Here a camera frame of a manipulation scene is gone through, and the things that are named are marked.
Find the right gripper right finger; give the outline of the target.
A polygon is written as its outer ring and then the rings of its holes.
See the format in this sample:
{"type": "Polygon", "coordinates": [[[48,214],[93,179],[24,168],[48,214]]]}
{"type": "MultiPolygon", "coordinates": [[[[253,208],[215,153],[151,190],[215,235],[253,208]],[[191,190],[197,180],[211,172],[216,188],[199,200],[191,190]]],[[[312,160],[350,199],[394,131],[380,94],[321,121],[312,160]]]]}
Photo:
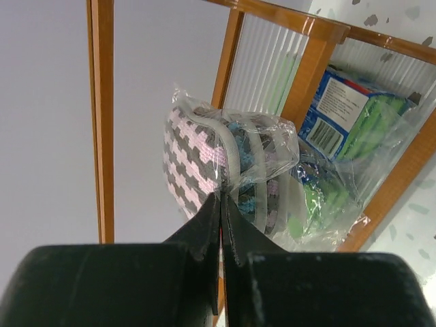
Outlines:
{"type": "Polygon", "coordinates": [[[389,253],[288,252],[221,195],[229,326],[434,326],[412,269],[389,253]]]}

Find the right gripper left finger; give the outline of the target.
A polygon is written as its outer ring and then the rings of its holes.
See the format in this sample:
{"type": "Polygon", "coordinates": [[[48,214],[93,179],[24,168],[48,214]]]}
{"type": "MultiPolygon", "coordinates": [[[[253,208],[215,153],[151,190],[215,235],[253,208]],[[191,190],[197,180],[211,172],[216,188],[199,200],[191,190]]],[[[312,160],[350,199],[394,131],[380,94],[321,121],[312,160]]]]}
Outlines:
{"type": "Polygon", "coordinates": [[[162,243],[30,251],[1,299],[2,326],[211,326],[218,311],[220,199],[162,243]]]}

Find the pink grey zigzag sponge pack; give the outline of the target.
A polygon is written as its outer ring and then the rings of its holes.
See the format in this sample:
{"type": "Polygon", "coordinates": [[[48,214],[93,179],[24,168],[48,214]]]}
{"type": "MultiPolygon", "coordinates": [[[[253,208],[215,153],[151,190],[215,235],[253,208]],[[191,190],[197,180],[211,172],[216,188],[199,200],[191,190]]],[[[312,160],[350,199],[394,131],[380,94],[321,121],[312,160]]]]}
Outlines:
{"type": "Polygon", "coordinates": [[[216,109],[175,89],[163,139],[170,193],[191,219],[211,193],[228,193],[265,235],[285,230],[290,170],[300,150],[293,122],[259,112],[216,109]]]}

